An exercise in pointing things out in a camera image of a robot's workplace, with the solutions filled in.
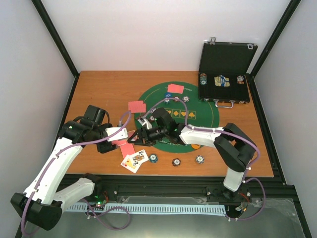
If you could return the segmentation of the blue 50 chip stack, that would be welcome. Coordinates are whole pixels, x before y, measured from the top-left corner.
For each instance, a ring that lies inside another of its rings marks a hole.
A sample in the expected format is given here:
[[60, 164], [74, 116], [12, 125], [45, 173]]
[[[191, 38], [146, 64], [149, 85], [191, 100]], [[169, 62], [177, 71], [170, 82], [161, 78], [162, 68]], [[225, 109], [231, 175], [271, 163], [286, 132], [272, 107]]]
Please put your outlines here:
[[156, 163], [158, 161], [158, 156], [154, 153], [152, 153], [150, 156], [149, 156], [149, 161], [151, 163]]

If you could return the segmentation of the two of hearts card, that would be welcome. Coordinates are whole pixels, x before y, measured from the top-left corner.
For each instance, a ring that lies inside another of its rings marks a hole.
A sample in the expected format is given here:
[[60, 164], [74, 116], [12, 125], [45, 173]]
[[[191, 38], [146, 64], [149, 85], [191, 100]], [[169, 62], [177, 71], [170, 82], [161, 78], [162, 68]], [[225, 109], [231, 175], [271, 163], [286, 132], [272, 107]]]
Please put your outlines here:
[[121, 162], [121, 165], [129, 171], [136, 173], [141, 166], [141, 162], [134, 159], [132, 155], [127, 155]]

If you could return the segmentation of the brown 100 chip stack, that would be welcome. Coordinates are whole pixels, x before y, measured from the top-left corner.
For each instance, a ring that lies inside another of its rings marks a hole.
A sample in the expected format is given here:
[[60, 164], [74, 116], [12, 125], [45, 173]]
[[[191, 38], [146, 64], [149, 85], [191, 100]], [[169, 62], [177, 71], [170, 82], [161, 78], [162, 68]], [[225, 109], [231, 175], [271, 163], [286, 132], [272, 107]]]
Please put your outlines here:
[[175, 159], [172, 160], [172, 165], [173, 166], [177, 167], [177, 166], [180, 166], [180, 164], [181, 164], [181, 160], [180, 159], [175, 158]]

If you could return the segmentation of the blue small blind button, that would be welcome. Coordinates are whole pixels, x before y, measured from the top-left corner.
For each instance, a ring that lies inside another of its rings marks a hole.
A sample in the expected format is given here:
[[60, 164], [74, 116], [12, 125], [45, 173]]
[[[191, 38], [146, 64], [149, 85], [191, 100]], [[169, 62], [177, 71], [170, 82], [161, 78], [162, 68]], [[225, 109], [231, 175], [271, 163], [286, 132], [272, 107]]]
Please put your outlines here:
[[172, 97], [172, 94], [171, 94], [171, 93], [165, 93], [164, 97], [165, 97], [165, 98], [171, 98], [171, 97]]

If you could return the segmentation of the blue orange chips top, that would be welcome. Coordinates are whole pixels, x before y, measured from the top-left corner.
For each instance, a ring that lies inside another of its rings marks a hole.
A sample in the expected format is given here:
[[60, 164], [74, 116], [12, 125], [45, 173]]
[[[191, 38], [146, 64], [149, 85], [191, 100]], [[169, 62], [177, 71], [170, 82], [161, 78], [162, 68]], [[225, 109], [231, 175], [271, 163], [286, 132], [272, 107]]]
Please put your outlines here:
[[189, 97], [188, 96], [184, 96], [183, 98], [182, 98], [182, 100], [185, 102], [185, 103], [187, 103], [187, 102], [189, 102]]

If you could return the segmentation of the blue orange 10 chip stack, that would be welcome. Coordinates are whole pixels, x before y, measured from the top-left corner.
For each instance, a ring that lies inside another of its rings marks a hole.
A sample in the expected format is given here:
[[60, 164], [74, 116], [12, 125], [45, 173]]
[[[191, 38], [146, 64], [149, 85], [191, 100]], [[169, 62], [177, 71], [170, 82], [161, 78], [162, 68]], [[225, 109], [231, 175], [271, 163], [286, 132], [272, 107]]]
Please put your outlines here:
[[205, 159], [204, 159], [204, 157], [202, 155], [196, 156], [196, 162], [198, 164], [202, 164], [202, 163], [204, 163], [204, 161], [205, 161]]

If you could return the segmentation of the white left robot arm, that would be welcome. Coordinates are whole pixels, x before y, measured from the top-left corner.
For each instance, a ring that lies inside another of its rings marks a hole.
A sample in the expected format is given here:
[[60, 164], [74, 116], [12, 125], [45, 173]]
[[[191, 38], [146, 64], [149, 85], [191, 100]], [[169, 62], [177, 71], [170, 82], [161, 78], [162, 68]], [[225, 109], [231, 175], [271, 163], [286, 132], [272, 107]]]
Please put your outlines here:
[[20, 228], [25, 236], [28, 235], [25, 229], [27, 222], [49, 231], [58, 223], [63, 212], [77, 201], [86, 197], [96, 200], [102, 196], [101, 179], [89, 173], [61, 191], [58, 191], [58, 186], [85, 146], [95, 144], [100, 153], [115, 148], [111, 140], [121, 128], [110, 122], [104, 123], [104, 118], [108, 117], [107, 111], [89, 105], [83, 116], [66, 122], [36, 178], [23, 193], [12, 196], [10, 202], [21, 217]]

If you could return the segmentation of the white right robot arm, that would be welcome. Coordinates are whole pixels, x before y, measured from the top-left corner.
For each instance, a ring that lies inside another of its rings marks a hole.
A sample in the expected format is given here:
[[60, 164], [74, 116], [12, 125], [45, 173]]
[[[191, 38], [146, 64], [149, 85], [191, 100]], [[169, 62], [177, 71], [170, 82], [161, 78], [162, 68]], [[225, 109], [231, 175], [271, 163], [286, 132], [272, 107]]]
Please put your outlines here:
[[255, 143], [233, 123], [224, 127], [198, 127], [176, 122], [164, 108], [156, 109], [153, 117], [156, 127], [147, 127], [146, 118], [141, 117], [143, 125], [128, 138], [128, 143], [153, 146], [166, 137], [173, 144], [198, 144], [215, 148], [227, 165], [223, 185], [232, 192], [236, 192], [243, 183], [253, 157], [260, 155]]

